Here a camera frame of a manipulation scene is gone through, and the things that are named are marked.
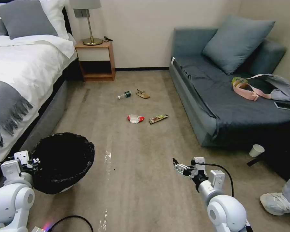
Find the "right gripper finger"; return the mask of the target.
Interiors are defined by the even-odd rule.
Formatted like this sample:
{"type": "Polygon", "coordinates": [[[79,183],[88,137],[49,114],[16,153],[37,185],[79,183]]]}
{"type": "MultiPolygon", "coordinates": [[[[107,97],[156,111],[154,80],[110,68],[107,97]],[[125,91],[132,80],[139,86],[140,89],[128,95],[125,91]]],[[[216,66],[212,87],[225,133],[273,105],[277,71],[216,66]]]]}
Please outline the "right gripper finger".
{"type": "Polygon", "coordinates": [[[174,166],[174,170],[183,176],[191,176],[191,168],[188,166],[174,166]]]}
{"type": "Polygon", "coordinates": [[[175,170],[188,170],[192,169],[190,166],[186,166],[184,164],[180,164],[175,158],[172,158],[173,166],[175,170]]]}

